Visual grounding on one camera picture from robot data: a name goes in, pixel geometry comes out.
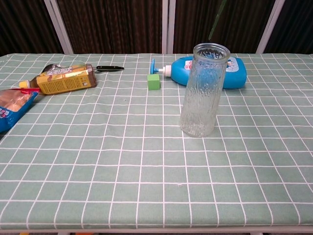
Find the green checkered tablecloth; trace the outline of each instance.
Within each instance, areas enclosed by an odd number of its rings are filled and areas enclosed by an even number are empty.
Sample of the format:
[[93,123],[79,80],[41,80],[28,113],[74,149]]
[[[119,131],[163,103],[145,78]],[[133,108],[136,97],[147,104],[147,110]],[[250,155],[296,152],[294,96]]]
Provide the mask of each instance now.
[[0,136],[0,229],[313,225],[313,56],[237,54],[246,87],[222,92],[214,133],[179,128],[185,88],[150,61],[177,55],[10,54],[0,87],[51,63],[125,67],[37,102]]

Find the detergent bottle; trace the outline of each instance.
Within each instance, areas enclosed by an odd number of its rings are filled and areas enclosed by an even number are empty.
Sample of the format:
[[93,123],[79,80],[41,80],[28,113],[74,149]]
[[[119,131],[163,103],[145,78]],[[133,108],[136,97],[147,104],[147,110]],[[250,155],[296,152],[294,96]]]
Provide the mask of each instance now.
[[[181,85],[186,86],[192,66],[192,56],[182,57],[172,65],[166,65],[162,69],[155,68],[155,60],[150,65],[150,74],[161,73]],[[224,89],[241,88],[246,83],[246,68],[243,61],[237,57],[230,57],[227,61]]]

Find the snack bag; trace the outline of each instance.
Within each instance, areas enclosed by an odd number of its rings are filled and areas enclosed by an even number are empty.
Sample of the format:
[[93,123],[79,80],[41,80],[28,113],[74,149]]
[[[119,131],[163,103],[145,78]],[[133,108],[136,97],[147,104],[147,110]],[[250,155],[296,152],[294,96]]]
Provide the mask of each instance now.
[[0,132],[11,129],[24,115],[39,89],[8,89],[0,91]]

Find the curtain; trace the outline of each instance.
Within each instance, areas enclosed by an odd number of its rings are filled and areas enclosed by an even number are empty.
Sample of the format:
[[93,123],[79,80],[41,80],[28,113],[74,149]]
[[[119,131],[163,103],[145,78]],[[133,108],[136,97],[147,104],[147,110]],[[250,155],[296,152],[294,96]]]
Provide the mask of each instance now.
[[286,0],[265,53],[313,53],[312,16],[312,0]]
[[58,0],[74,53],[161,53],[162,0]]
[[0,55],[63,53],[44,0],[1,0],[0,9]]
[[[208,42],[222,0],[176,0],[174,53]],[[232,53],[255,53],[275,0],[227,0],[210,40]]]

